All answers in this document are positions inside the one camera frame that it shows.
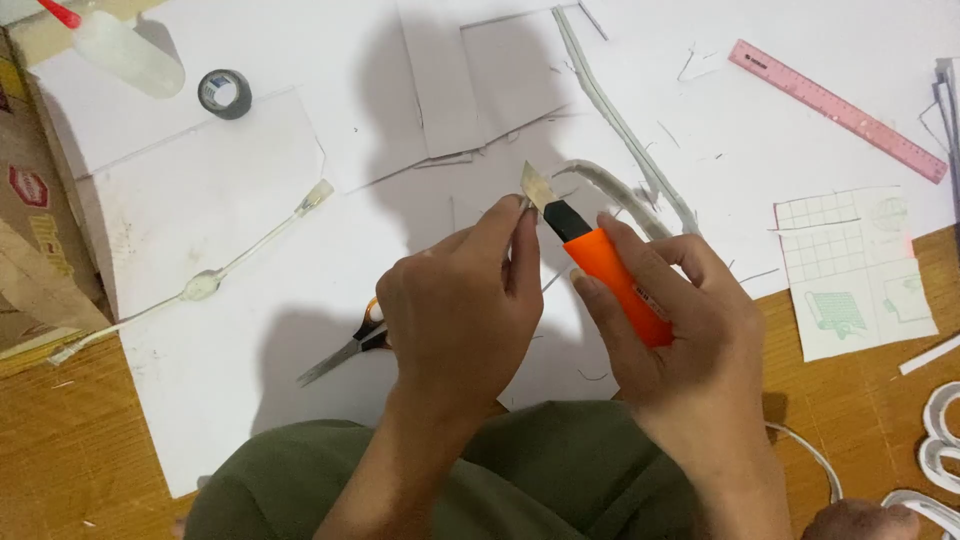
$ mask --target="wooden table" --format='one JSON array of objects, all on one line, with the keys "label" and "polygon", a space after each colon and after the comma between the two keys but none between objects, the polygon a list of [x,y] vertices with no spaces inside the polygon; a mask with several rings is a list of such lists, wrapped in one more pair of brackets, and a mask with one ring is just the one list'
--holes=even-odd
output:
[{"label": "wooden table", "polygon": [[[767,418],[823,452],[848,497],[879,500],[909,487],[960,505],[960,496],[926,480],[915,459],[924,438],[926,398],[942,383],[960,380],[960,351],[906,377],[897,369],[960,331],[956,245],[954,228],[914,243],[941,331],[937,337],[804,364],[789,293],[758,301],[767,320]],[[43,352],[20,358],[20,364],[38,358]],[[14,365],[0,365],[0,376],[4,366]],[[948,419],[960,428],[955,410]],[[827,479],[796,443],[781,438],[776,449],[786,467],[799,537],[827,504]],[[0,380],[0,485],[0,531],[10,538],[166,540],[174,520],[192,503],[191,496],[173,501],[167,494],[116,337],[60,368],[38,365]],[[933,525],[924,524],[922,538],[939,537]]]}]

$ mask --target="scissors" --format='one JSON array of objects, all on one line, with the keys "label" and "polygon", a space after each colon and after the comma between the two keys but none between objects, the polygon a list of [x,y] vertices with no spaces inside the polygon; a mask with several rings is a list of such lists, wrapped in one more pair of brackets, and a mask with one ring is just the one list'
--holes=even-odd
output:
[{"label": "scissors", "polygon": [[[383,327],[383,331],[376,333],[381,327]],[[297,377],[297,382],[300,383],[300,388],[303,388],[351,357],[373,349],[385,349],[387,351],[393,349],[387,337],[387,328],[383,324],[383,310],[380,309],[376,297],[373,297],[373,300],[370,300],[370,303],[367,304],[367,311],[364,313],[360,330],[353,335],[347,345]]]}]

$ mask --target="glue bottle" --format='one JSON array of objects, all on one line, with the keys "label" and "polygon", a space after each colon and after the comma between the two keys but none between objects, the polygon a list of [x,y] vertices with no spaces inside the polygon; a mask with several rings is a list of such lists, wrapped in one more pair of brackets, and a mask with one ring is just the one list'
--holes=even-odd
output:
[{"label": "glue bottle", "polygon": [[157,99],[183,88],[183,66],[110,13],[80,17],[53,0],[37,1],[73,31],[73,48],[90,63]]}]

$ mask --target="cardboard box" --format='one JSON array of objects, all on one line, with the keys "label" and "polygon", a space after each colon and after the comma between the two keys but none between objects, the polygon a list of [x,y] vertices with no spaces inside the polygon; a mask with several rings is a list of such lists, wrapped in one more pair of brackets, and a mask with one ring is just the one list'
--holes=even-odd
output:
[{"label": "cardboard box", "polygon": [[0,364],[109,325],[28,86],[0,30]]}]

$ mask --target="black tape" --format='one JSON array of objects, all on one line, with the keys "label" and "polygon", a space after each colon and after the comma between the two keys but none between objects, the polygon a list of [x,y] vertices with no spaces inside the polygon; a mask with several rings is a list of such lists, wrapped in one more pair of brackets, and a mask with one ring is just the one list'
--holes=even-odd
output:
[{"label": "black tape", "polygon": [[[214,99],[217,90],[226,85],[236,86],[236,95],[233,101],[227,105],[220,105]],[[250,90],[250,84],[240,73],[231,69],[214,69],[200,79],[200,85],[197,87],[197,97],[200,98],[200,104],[204,109],[223,118],[224,120],[236,120],[250,110],[253,103],[253,93]]]}]

